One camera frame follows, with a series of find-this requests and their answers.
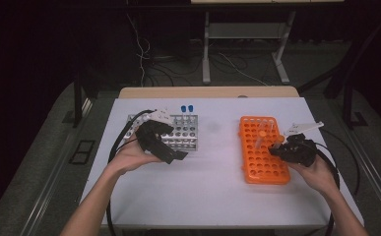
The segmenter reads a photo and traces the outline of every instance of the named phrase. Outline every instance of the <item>white table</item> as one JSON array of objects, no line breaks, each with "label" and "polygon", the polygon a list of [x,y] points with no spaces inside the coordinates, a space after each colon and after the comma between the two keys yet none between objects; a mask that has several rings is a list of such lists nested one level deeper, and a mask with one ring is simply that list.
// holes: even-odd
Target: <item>white table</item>
[{"label": "white table", "polygon": [[[170,165],[151,163],[122,176],[111,198],[113,224],[133,228],[298,228],[328,223],[330,211],[324,199],[295,171],[290,170],[288,184],[273,186],[247,184],[241,169],[239,118],[273,116],[281,132],[292,123],[315,122],[300,97],[116,99],[83,197],[106,165],[129,114],[165,107],[171,114],[181,114],[180,106],[190,104],[199,115],[198,151]],[[318,130],[305,135],[325,144]],[[341,191],[362,222],[342,178]]]}]

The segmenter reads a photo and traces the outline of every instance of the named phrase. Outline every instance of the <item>test tube rack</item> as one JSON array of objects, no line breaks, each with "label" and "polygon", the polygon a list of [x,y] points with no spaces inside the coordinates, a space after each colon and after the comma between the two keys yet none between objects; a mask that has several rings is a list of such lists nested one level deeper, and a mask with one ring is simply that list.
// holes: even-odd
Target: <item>test tube rack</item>
[{"label": "test tube rack", "polygon": [[290,180],[288,167],[269,148],[278,140],[280,132],[274,117],[243,116],[239,123],[242,144],[242,169],[250,184],[283,185]]},{"label": "test tube rack", "polygon": [[[129,115],[128,121],[135,115]],[[167,146],[175,150],[197,150],[198,147],[198,116],[197,115],[170,115],[174,130],[170,134],[162,134],[161,140]],[[126,133],[124,140],[128,140],[135,129],[147,121],[145,115],[136,119]]]}]

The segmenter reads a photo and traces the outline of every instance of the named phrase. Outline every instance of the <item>forearm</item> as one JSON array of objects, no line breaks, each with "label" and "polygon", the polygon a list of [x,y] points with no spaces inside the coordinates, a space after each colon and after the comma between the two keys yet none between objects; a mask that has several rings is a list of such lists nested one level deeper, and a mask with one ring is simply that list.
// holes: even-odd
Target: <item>forearm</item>
[{"label": "forearm", "polygon": [[111,193],[121,173],[105,168],[85,199],[80,203],[61,235],[97,235]]},{"label": "forearm", "polygon": [[331,209],[337,231],[342,236],[368,235],[365,228],[350,209],[344,196],[338,189],[322,194]]}]

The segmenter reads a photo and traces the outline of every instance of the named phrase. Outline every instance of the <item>hand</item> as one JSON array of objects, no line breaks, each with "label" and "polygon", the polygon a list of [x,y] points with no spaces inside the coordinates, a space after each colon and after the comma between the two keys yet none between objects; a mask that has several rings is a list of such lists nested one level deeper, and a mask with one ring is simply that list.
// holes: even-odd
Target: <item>hand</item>
[{"label": "hand", "polygon": [[152,154],[145,153],[139,146],[135,133],[129,138],[127,145],[122,147],[114,158],[108,163],[107,168],[118,171],[121,175],[135,170],[141,165],[151,162],[162,162]]},{"label": "hand", "polygon": [[309,167],[297,163],[287,163],[287,165],[296,170],[307,185],[321,194],[338,190],[327,163],[319,155],[316,155],[315,162]]}]

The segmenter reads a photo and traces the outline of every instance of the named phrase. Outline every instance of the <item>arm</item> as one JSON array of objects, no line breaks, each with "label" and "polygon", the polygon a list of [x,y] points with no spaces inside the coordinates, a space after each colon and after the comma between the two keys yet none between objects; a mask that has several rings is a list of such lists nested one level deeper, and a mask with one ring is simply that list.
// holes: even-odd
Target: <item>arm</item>
[{"label": "arm", "polygon": [[325,198],[340,235],[368,235],[338,189],[326,162],[320,156],[317,155],[315,162],[309,167],[295,163],[287,165],[295,169],[311,188]]},{"label": "arm", "polygon": [[154,155],[144,153],[138,142],[123,147],[104,168],[95,185],[64,226],[61,235],[97,235],[118,178],[150,162],[160,160]]}]

